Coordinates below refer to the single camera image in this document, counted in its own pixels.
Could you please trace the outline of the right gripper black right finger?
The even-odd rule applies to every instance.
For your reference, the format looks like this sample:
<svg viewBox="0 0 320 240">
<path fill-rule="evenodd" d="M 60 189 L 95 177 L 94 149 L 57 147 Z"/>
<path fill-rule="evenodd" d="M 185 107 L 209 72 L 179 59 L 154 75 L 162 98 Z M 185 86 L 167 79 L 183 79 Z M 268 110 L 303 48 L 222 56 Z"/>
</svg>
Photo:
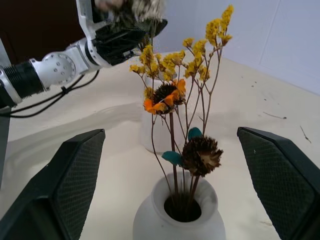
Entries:
<svg viewBox="0 0 320 240">
<path fill-rule="evenodd" d="M 253 188 L 282 240 L 320 238 L 320 169 L 290 139 L 239 127 Z"/>
</svg>

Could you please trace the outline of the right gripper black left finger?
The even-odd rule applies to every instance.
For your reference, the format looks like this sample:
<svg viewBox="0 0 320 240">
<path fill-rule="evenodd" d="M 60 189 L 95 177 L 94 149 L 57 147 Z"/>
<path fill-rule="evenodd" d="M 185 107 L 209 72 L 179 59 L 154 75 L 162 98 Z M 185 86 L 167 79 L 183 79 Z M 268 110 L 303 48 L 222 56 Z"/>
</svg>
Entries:
<svg viewBox="0 0 320 240">
<path fill-rule="evenodd" d="M 61 144 L 0 220 L 2 240 L 78 240 L 95 193 L 104 129 Z"/>
</svg>

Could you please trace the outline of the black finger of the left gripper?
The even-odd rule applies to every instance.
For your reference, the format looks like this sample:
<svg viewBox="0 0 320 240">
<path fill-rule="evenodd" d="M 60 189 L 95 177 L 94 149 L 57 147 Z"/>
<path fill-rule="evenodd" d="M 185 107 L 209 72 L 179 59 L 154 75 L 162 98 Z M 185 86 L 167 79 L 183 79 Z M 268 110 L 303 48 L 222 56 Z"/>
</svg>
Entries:
<svg viewBox="0 0 320 240">
<path fill-rule="evenodd" d="M 149 38 L 158 36 L 167 24 L 167 19 L 145 19 L 136 23 L 137 27 L 143 30 Z"/>
</svg>

